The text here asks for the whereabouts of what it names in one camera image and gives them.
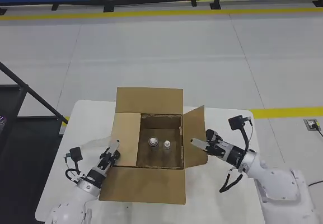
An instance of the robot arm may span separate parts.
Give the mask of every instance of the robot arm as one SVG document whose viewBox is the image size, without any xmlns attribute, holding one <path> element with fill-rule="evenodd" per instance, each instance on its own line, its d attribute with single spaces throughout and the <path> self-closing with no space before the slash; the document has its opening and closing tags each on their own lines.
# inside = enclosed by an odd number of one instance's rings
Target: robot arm
<svg viewBox="0 0 323 224">
<path fill-rule="evenodd" d="M 206 142 L 193 138 L 191 143 L 207 154 L 231 164 L 238 172 L 255 180 L 267 224 L 319 223 L 302 173 L 296 170 L 269 169 L 257 152 L 247 150 L 248 142 L 242 129 L 244 122 L 249 119 L 242 116 L 229 119 L 232 130 L 241 130 L 246 143 L 245 150 L 224 141 L 217 132 L 210 129 L 206 131 Z M 238 177 L 238 181 L 241 180 L 242 174 Z M 220 192 L 225 192 L 237 184 L 234 182 L 225 189 L 227 180 Z"/>
<path fill-rule="evenodd" d="M 193 138 L 192 144 L 236 168 L 240 162 L 238 171 L 244 172 L 249 178 L 257 180 L 266 198 L 272 200 L 297 199 L 298 188 L 296 179 L 291 172 L 267 168 L 265 162 L 260 161 L 258 153 L 248 150 L 244 155 L 243 149 L 224 141 L 213 130 L 207 130 L 206 135 L 207 142 Z"/>
<path fill-rule="evenodd" d="M 85 204 L 97 199 L 107 171 L 120 157 L 118 148 L 119 141 L 111 143 L 110 147 L 100 155 L 98 163 L 87 175 L 82 174 L 78 169 L 68 169 L 66 171 L 68 179 L 77 183 L 77 185 L 73 189 L 71 198 L 52 208 L 45 223 L 90 224 L 92 211 L 91 209 L 87 209 Z M 68 176 L 68 171 L 75 171 L 78 176 L 71 178 Z"/>
</svg>

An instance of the cardboard box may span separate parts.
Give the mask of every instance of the cardboard box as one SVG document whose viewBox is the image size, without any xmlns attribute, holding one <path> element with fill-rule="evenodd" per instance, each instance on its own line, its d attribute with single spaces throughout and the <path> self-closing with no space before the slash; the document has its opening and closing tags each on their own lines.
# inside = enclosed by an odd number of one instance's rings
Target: cardboard box
<svg viewBox="0 0 323 224">
<path fill-rule="evenodd" d="M 204 107 L 183 114 L 182 90 L 118 88 L 111 132 L 120 159 L 110 169 L 99 200 L 185 204 L 185 168 L 207 163 L 190 140 L 205 137 Z M 159 139 L 152 150 L 149 137 Z M 169 140 L 169 151 L 162 148 Z"/>
</svg>

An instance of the table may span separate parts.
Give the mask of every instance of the table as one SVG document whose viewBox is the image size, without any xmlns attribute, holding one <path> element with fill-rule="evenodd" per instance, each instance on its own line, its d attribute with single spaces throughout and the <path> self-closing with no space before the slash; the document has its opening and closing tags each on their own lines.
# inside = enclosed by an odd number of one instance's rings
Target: table
<svg viewBox="0 0 323 224">
<path fill-rule="evenodd" d="M 192 109 L 194 108 L 186 106 L 184 113 Z M 64 175 L 66 165 L 63 155 L 73 147 L 109 136 L 114 113 L 114 102 L 76 102 L 35 213 L 38 221 L 45 221 L 52 206 L 65 201 L 75 186 Z M 228 124 L 228 118 L 240 114 L 253 117 L 248 110 L 205 108 L 205 127 L 216 130 L 225 141 L 244 148 L 240 131 L 232 131 Z M 250 135 L 250 125 L 246 125 L 245 129 Z M 250 148 L 259 152 L 256 128 Z M 79 168 L 88 172 L 104 150 L 105 148 L 99 147 L 83 151 Z M 206 165 L 187 168 L 186 205 L 98 200 L 88 202 L 87 208 L 93 209 L 92 223 L 264 223 L 253 179 L 243 178 L 229 191 L 219 193 L 230 167 L 226 162 L 209 156 Z M 232 174 L 233 180 L 237 178 L 237 172 Z"/>
</svg>

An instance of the bottle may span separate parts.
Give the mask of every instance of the bottle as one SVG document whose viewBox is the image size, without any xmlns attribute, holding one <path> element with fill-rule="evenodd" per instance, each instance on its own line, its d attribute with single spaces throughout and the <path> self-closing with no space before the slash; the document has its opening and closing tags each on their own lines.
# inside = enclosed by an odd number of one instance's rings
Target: bottle
<svg viewBox="0 0 323 224">
<path fill-rule="evenodd" d="M 163 143 L 163 148 L 164 150 L 169 150 L 170 149 L 170 146 L 171 146 L 171 143 L 170 141 L 166 140 L 164 143 Z"/>
<path fill-rule="evenodd" d="M 158 149 L 159 140 L 156 137 L 149 138 L 148 143 L 149 143 L 149 146 L 151 146 L 151 149 L 153 149 L 153 150 Z"/>
</svg>

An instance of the gray floor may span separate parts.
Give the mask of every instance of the gray floor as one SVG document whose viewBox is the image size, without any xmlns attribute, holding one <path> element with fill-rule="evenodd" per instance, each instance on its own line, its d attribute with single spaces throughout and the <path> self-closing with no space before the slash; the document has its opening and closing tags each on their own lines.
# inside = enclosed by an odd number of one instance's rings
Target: gray floor
<svg viewBox="0 0 323 224">
<path fill-rule="evenodd" d="M 0 60 L 65 116 L 79 99 L 114 101 L 118 86 L 183 88 L 186 106 L 323 106 L 316 14 L 5 21 Z M 0 72 L 4 83 L 13 82 Z M 32 97 L 20 112 L 49 114 Z M 255 125 L 270 166 L 323 179 L 323 139 L 303 118 Z M 323 222 L 323 184 L 310 191 Z"/>
</svg>

